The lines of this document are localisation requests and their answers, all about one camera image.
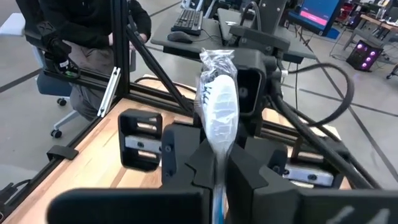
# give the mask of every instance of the gray floor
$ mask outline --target gray floor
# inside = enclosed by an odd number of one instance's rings
[[[160,25],[166,12],[177,11],[176,0],[140,1],[152,17],[153,30]],[[12,12],[18,12],[16,2],[3,0],[0,7],[0,23]],[[347,56],[349,50],[341,51],[341,44],[348,39],[345,34],[333,53]],[[390,65],[382,66],[372,73],[353,70],[347,63],[329,57],[333,40],[313,38],[310,42],[319,61],[333,62],[345,69],[354,79],[356,94],[352,110],[346,112],[331,125],[335,126],[352,154],[387,189],[398,189],[398,78],[386,80]],[[0,37],[0,86],[4,86],[38,69],[31,47],[23,38]],[[171,79],[187,85],[195,84],[200,64],[190,60],[151,50]],[[306,66],[316,63],[305,60]],[[328,116],[341,101],[339,92],[345,92],[344,78],[333,70],[303,73],[298,76],[298,108],[314,119]],[[139,58],[137,71],[132,79],[151,73]],[[295,103],[295,77],[286,78],[285,100]],[[62,127],[63,137],[52,139],[53,124],[70,112],[69,105],[59,107],[57,97],[43,96],[37,91],[34,78],[0,94],[0,189],[9,182],[18,182],[33,177],[47,163],[45,153],[54,145],[66,145],[86,125],[78,118]]]

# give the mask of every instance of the wooden table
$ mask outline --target wooden table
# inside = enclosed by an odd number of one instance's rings
[[[165,90],[161,82],[143,80],[143,85]],[[182,94],[193,98],[194,94],[180,88]],[[125,169],[120,163],[118,116],[128,108],[157,111],[162,113],[164,125],[174,120],[190,122],[192,119],[126,99],[121,100],[101,122],[77,146],[80,153],[72,161],[64,160],[54,171],[17,207],[4,221],[6,224],[43,224],[46,209],[53,198],[62,192],[81,187],[153,187],[161,185],[161,169],[145,174]],[[263,118],[290,126],[281,115],[273,110],[264,110]],[[337,134],[336,129],[328,127]],[[342,189],[349,189],[345,180]]]
[[[368,21],[368,22],[371,22],[371,23],[373,23],[373,24],[376,24],[376,25],[378,25],[378,26],[381,26],[381,27],[383,27],[383,28],[385,28],[385,29],[387,29],[387,30],[391,30],[391,31],[393,31],[393,32],[398,32],[398,27],[397,27],[397,26],[390,25],[390,24],[387,24],[387,23],[385,23],[385,22],[381,22],[380,20],[375,19],[375,18],[372,18],[372,17],[367,16],[367,15],[365,15],[365,14],[362,14],[362,15],[361,15],[361,18],[364,19],[364,20],[366,20],[366,21]]]

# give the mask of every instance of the computer monitor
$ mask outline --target computer monitor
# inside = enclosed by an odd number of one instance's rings
[[[289,12],[288,20],[315,34],[326,36],[344,2],[345,0],[304,0],[299,10]]]

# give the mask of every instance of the metal bracket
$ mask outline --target metal bracket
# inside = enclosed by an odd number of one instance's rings
[[[104,97],[102,98],[101,106],[99,107],[97,116],[105,117],[108,114],[109,108],[111,107],[114,93],[119,84],[120,79],[120,68],[113,68],[111,78],[109,79],[108,86],[106,87]]]

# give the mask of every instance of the plastic bag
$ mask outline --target plastic bag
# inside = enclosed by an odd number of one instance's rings
[[[226,161],[239,122],[239,101],[234,66],[234,50],[203,50],[195,111],[199,114],[207,140],[216,154],[213,192],[213,224],[223,222]]]

